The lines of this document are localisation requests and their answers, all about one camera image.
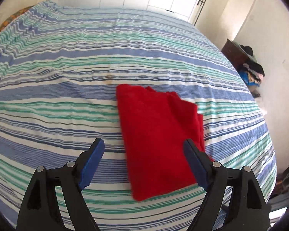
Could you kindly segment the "red knit sweater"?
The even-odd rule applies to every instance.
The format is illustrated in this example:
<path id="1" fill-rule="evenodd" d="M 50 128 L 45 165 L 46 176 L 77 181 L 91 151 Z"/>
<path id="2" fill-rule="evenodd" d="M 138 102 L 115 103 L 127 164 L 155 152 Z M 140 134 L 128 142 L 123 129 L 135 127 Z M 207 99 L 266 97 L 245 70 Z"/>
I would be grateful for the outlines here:
<path id="1" fill-rule="evenodd" d="M 203 115 L 176 92 L 122 84 L 116 88 L 128 178 L 136 201 L 196 183 L 183 152 L 192 139 L 205 151 Z"/>

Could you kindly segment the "pile of assorted clothes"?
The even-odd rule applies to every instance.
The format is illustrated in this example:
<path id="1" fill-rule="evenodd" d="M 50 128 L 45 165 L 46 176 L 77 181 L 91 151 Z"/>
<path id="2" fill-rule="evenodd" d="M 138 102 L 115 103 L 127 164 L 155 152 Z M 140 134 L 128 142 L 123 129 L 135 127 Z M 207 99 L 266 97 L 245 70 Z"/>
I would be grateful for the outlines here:
<path id="1" fill-rule="evenodd" d="M 260 64 L 256 62 L 253 50 L 250 46 L 240 45 L 240 48 L 248 56 L 248 59 L 239 66 L 238 74 L 248 87 L 253 98 L 260 98 L 258 88 L 264 80 L 265 73 Z"/>

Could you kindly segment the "striped blue green bedsheet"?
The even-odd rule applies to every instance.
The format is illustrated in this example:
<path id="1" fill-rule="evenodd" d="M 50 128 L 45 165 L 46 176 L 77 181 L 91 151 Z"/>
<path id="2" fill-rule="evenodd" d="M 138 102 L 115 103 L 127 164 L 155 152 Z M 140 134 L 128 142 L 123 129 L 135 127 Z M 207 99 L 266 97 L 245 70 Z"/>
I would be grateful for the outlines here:
<path id="1" fill-rule="evenodd" d="M 265 119 L 232 64 L 191 24 L 147 10 L 41 2 L 0 32 L 0 213 L 15 226 L 35 169 L 61 167 L 96 138 L 105 153 L 83 197 L 101 230 L 185 230 L 205 192 L 192 185 L 131 196 L 116 87 L 174 91 L 204 116 L 207 153 L 248 165 L 265 199 L 275 151 Z"/>

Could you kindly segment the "dark wooden side table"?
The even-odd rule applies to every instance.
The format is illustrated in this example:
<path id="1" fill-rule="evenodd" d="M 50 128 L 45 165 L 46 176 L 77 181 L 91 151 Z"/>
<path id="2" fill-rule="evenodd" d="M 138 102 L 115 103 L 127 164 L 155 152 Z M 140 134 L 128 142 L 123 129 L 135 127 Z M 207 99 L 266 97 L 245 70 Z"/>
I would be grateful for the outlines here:
<path id="1" fill-rule="evenodd" d="M 249 60 L 249 56 L 233 41 L 227 39 L 221 53 L 229 60 L 236 71 Z"/>

